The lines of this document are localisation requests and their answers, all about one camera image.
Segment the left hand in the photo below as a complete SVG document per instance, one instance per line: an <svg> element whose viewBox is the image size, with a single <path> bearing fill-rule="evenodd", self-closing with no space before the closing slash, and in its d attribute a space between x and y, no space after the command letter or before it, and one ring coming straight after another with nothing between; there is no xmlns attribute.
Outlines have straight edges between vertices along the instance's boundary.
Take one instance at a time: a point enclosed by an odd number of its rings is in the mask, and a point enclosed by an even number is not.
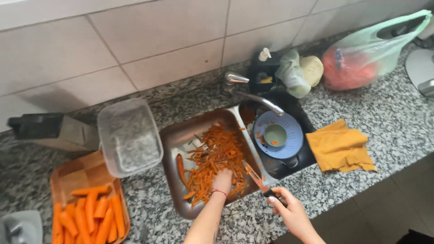
<svg viewBox="0 0 434 244"><path fill-rule="evenodd" d="M226 193L226 196L228 196L232 188L232 170L225 168L219 171L216 177L214 177L212 187L215 190Z"/></svg>

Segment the plastic bag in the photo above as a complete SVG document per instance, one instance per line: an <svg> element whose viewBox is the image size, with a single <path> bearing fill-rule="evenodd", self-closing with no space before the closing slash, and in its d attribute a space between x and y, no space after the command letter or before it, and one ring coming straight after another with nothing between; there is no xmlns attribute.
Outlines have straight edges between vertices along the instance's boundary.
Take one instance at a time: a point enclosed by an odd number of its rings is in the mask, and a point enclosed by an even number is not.
<svg viewBox="0 0 434 244"><path fill-rule="evenodd" d="M304 80L299 59L297 50L290 50L280 58L280 67L276 71L276 77L282 80L288 93L296 98L306 96L311 89L311 86Z"/></svg>
<svg viewBox="0 0 434 244"><path fill-rule="evenodd" d="M412 32L392 39L380 39L381 29L425 16ZM333 44L322 56L326 87L348 90L365 86L396 67L402 47L412 41L429 24L431 11L394 18L354 32Z"/></svg>

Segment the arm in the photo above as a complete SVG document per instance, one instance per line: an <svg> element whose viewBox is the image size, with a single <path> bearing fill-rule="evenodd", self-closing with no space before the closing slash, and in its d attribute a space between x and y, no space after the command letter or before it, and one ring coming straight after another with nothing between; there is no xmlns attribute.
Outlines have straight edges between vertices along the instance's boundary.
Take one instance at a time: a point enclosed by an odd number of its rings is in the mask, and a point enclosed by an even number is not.
<svg viewBox="0 0 434 244"><path fill-rule="evenodd" d="M213 181L213 189L218 189L226 195L230 193L232 171L224 169L219 171ZM223 211L226 196L215 191L200 214L194 220L185 237L184 244L212 244L217 237L221 212Z"/></svg>
<svg viewBox="0 0 434 244"><path fill-rule="evenodd" d="M288 203L288 208L275 199L269 197L271 205L273 205L273 213L279 214L283 218L288 230L297 236L304 244L326 244L310 223L303 204L294 197L288 189L284 187L276 187L272 189L278 197L282 197Z"/></svg>

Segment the green plastic bag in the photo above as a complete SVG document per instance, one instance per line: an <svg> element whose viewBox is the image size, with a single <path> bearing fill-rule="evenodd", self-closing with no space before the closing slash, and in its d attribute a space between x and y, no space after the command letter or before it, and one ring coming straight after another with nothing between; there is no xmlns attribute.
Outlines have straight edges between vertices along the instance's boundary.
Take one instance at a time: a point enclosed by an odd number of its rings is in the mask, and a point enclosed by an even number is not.
<svg viewBox="0 0 434 244"><path fill-rule="evenodd" d="M377 37L386 27L421 16L425 16L424 21L412 32L388 40ZM421 10L354 32L336 42L322 56L325 85L333 90L354 89L391 72L402 47L425 29L431 16L431 11Z"/></svg>

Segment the hand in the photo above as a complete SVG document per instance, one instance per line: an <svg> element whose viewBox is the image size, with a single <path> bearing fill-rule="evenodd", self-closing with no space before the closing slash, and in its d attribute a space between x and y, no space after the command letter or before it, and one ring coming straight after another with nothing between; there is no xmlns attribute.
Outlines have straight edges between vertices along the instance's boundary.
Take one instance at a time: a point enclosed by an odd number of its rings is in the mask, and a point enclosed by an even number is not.
<svg viewBox="0 0 434 244"><path fill-rule="evenodd" d="M282 197L288 203L288 208L285 208L278 199L274 197L268 198L271 205L274 207L273 213L282 216L283 222L286 227L288 227L288 230L303 241L303 243L310 243L309 240L313 237L318 238L319 235L310 223L309 217L307 217L300 200L294 197L288 189L284 187L275 187L272 191L277 197Z"/></svg>
<svg viewBox="0 0 434 244"><path fill-rule="evenodd" d="M212 187L214 190L222 191L228 196L232 188L232 170L225 168L219 171L214 177Z"/></svg>

